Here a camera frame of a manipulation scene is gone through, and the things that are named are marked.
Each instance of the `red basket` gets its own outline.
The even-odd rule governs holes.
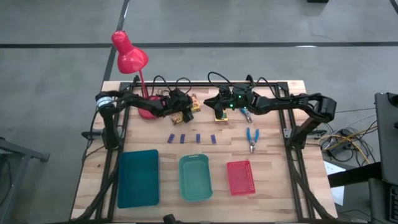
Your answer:
[[[226,170],[231,195],[256,193],[250,161],[227,162]]]

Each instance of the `blue-handled pliers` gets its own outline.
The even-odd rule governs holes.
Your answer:
[[[252,122],[251,113],[247,109],[244,109],[244,108],[240,108],[239,110],[246,117],[246,120],[249,123],[251,123]]]
[[[250,143],[250,153],[254,153],[254,150],[256,150],[257,140],[259,139],[260,131],[258,129],[256,129],[256,136],[254,137],[254,140],[251,138],[250,128],[247,128],[246,135],[247,135],[248,141]]]

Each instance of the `gray floor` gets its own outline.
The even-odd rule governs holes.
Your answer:
[[[122,0],[0,1],[0,44],[108,43]],[[388,0],[131,0],[125,30],[133,42],[398,41],[398,15]],[[304,80],[309,93],[338,102],[338,111],[373,107],[375,92],[398,92],[398,47],[147,49],[147,79],[209,71],[242,79]],[[0,49],[0,136],[51,153],[34,161],[16,220],[68,219],[87,130],[109,49]],[[131,80],[118,72],[111,80]],[[338,129],[375,111],[338,113]],[[355,124],[367,128],[375,117]],[[365,137],[379,160],[377,134]]]

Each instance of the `small box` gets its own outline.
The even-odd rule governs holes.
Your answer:
[[[214,114],[214,120],[215,121],[227,121],[228,116],[226,115],[226,109],[223,110],[223,116],[221,117],[221,119],[217,119],[216,114]]]
[[[199,112],[200,111],[200,103],[199,103],[199,100],[198,100],[196,94],[192,93],[191,97],[192,97],[192,101],[193,101],[192,106],[191,106],[192,113]],[[170,118],[172,119],[172,122],[174,125],[183,122],[182,112],[171,114]]]

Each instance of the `wooden table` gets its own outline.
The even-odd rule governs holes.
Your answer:
[[[295,95],[305,93],[303,81],[287,82],[290,93]],[[118,89],[119,82],[105,82],[103,85],[103,90]],[[273,97],[268,87],[256,87],[254,91],[263,96]],[[215,96],[218,89],[194,87],[190,93],[195,93],[203,103],[204,99]],[[300,110],[295,110],[294,114],[297,124],[301,124],[308,117]],[[238,110],[228,110],[227,123],[216,123],[213,110],[203,104],[201,112],[193,115],[195,119],[191,122],[174,126],[169,117],[143,120],[138,115],[137,108],[131,108],[124,152],[147,149],[159,151],[161,199],[158,206],[153,207],[119,209],[116,206],[113,221],[161,222],[162,217],[170,213],[183,222],[296,221],[278,112],[271,111],[265,115],[252,116],[251,124],[247,123]],[[95,128],[102,127],[102,119],[98,116]],[[255,154],[249,152],[246,140],[247,127],[260,129]],[[168,144],[167,140],[171,133],[176,137],[172,144]],[[185,144],[180,144],[179,136],[183,133],[186,135]],[[195,142],[196,133],[201,134],[200,144]],[[211,143],[211,134],[216,136],[215,145]],[[101,140],[95,141],[88,152],[102,144]],[[213,196],[208,201],[190,203],[180,196],[178,161],[182,156],[200,153],[206,154],[210,160]],[[102,149],[87,158],[76,193],[72,218],[78,217],[98,193],[105,157],[106,150]],[[319,147],[306,146],[303,157],[312,192],[328,212],[337,217]],[[247,196],[230,196],[226,163],[246,159],[251,161],[256,193]],[[109,194],[110,190],[105,198],[104,217],[108,211]],[[306,210],[302,192],[300,196],[303,209]]]

